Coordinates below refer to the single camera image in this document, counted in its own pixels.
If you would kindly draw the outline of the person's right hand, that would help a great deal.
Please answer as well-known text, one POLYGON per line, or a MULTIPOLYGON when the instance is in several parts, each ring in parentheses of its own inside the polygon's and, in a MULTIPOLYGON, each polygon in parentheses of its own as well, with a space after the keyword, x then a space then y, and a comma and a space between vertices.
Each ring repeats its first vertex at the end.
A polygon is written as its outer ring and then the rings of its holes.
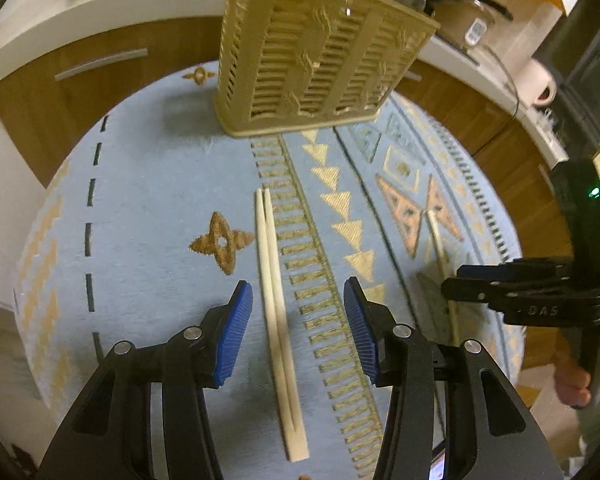
POLYGON ((569 406, 585 408, 592 399, 588 390, 591 374, 572 358, 568 341, 562 334, 556 337, 553 363, 554 385, 559 401, 569 406))

